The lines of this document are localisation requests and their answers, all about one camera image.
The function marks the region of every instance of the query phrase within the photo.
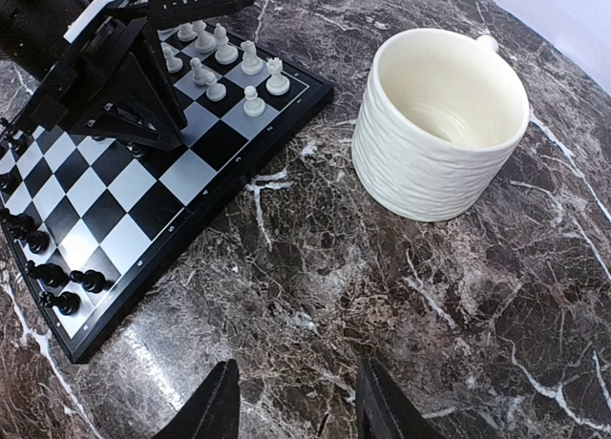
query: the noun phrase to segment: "cup rim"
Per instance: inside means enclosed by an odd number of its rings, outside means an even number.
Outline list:
[[[380,59],[382,58],[382,54],[384,53],[384,51],[389,46],[391,46],[395,41],[400,40],[401,38],[405,37],[406,35],[415,35],[418,33],[435,33],[439,35],[452,36],[459,40],[462,40],[464,43],[469,44],[469,46],[477,47],[477,49],[481,52],[487,52],[488,56],[491,59],[496,60],[496,62],[500,63],[502,66],[505,66],[516,77],[516,80],[518,82],[518,87],[521,90],[520,96],[522,97],[522,100],[523,100],[523,105],[522,105],[523,114],[522,114],[522,121],[520,122],[517,131],[512,136],[510,136],[507,140],[501,143],[498,143],[492,146],[486,146],[483,148],[475,148],[471,146],[459,145],[456,143],[452,143],[448,140],[439,138],[437,136],[434,136],[433,134],[430,134],[429,132],[425,131],[424,129],[422,129],[421,127],[417,126],[412,121],[410,121],[403,113],[399,111],[399,109],[397,109],[397,107],[394,106],[394,104],[392,103],[392,101],[390,101],[388,95],[386,94],[386,91],[384,91],[384,88],[382,87],[382,83],[380,81],[380,76],[379,76],[379,71],[378,71],[379,65],[380,65]],[[456,150],[469,151],[469,152],[494,152],[494,151],[505,150],[508,147],[511,147],[519,143],[519,141],[524,137],[524,134],[526,133],[526,129],[528,128],[528,124],[530,123],[531,109],[530,109],[530,102],[528,101],[528,94],[526,94],[526,89],[524,88],[524,84],[522,83],[522,80],[517,75],[516,71],[512,68],[511,65],[507,63],[505,59],[503,59],[496,52],[490,49],[486,49],[484,46],[477,44],[477,42],[474,39],[472,39],[470,36],[463,35],[462,33],[457,33],[455,31],[446,31],[443,29],[434,29],[434,28],[418,28],[418,29],[409,29],[407,31],[401,31],[397,33],[396,35],[392,36],[391,38],[389,38],[388,40],[386,40],[382,44],[382,46],[378,49],[375,56],[373,57],[371,71],[374,76],[372,78],[372,82],[376,86],[376,89],[378,90],[378,93],[381,95],[383,100],[385,102],[388,102],[387,105],[390,106],[390,110],[396,116],[398,116],[399,119],[402,119],[404,122],[406,122],[412,130],[416,131],[419,135],[425,136],[427,139],[429,139],[433,143],[436,143],[439,146],[445,146],[449,148],[454,148]]]

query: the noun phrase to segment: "chessboard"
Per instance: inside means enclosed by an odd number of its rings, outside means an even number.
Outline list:
[[[11,174],[12,190],[0,193],[13,215],[33,218],[49,234],[50,246],[34,254],[3,229],[26,284],[50,329],[73,363],[84,363],[101,346],[129,309],[165,268],[252,179],[258,171],[332,98],[332,86],[319,76],[284,61],[290,89],[272,95],[266,66],[254,75],[241,68],[243,39],[227,34],[240,57],[221,65],[213,53],[200,54],[195,40],[182,42],[177,31],[159,33],[183,61],[170,74],[188,120],[183,145],[171,152],[154,150],[136,159],[120,141],[74,136],[59,128],[37,129],[17,155],[6,142],[0,174]],[[276,57],[257,48],[266,61]],[[201,60],[225,86],[226,96],[210,101],[206,88],[193,82],[190,61]],[[245,114],[244,89],[257,88],[262,115]],[[26,274],[27,261],[52,263],[66,274],[94,270],[106,284],[99,293],[68,282],[55,290]],[[41,291],[72,292],[80,305],[63,315],[43,307]]]

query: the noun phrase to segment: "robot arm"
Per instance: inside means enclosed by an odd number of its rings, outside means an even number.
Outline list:
[[[163,150],[180,146],[186,118],[156,30],[254,1],[0,0],[0,52],[41,81],[5,135],[58,125]]]

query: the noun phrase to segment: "white ceramic cup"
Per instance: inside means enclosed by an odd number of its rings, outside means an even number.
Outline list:
[[[516,148],[528,97],[489,35],[401,32],[376,53],[352,139],[368,192],[411,220],[471,207]]]

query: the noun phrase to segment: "cup handle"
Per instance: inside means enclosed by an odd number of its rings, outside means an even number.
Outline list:
[[[487,50],[498,53],[498,42],[491,35],[481,35],[475,41]]]

